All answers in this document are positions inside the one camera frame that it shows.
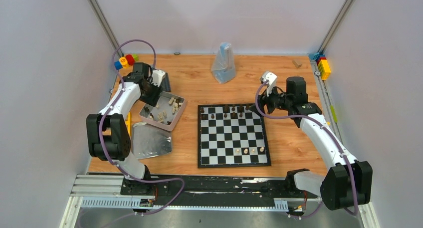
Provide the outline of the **black white chessboard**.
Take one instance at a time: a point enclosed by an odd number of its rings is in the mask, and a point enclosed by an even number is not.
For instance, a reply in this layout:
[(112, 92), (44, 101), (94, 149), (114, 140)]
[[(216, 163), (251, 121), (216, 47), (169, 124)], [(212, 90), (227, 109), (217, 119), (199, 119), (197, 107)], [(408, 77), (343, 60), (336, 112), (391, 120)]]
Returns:
[(271, 166), (264, 118), (251, 106), (198, 106), (198, 168)]

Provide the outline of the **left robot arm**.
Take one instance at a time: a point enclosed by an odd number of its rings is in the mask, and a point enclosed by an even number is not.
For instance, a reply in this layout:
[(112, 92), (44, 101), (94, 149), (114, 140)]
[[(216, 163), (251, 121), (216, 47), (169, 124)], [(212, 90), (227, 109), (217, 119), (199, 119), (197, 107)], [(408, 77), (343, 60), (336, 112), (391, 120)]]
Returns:
[(131, 137), (125, 120), (136, 101), (156, 106), (163, 91), (166, 73), (137, 62), (132, 72), (119, 75), (115, 95), (98, 113), (86, 118), (88, 150), (91, 157), (108, 161), (128, 180), (134, 180), (134, 189), (142, 195), (153, 188), (150, 172), (131, 152)]

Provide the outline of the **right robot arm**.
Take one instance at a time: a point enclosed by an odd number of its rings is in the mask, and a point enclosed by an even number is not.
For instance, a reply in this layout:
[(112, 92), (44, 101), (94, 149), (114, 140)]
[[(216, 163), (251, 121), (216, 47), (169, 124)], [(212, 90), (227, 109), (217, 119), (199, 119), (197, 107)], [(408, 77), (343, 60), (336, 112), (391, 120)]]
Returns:
[(306, 134), (323, 159), (327, 174), (322, 176), (309, 169), (287, 172), (285, 190), (292, 197), (302, 192), (321, 198), (327, 209), (344, 209), (356, 216), (359, 206), (370, 202), (373, 168), (367, 161), (359, 161), (335, 136), (316, 103), (308, 101), (306, 81), (292, 76), (286, 80), (286, 91), (277, 87), (277, 76), (265, 72), (261, 86), (250, 110), (261, 117), (281, 120), (273, 116), (275, 109), (287, 111), (285, 119), (292, 119)]

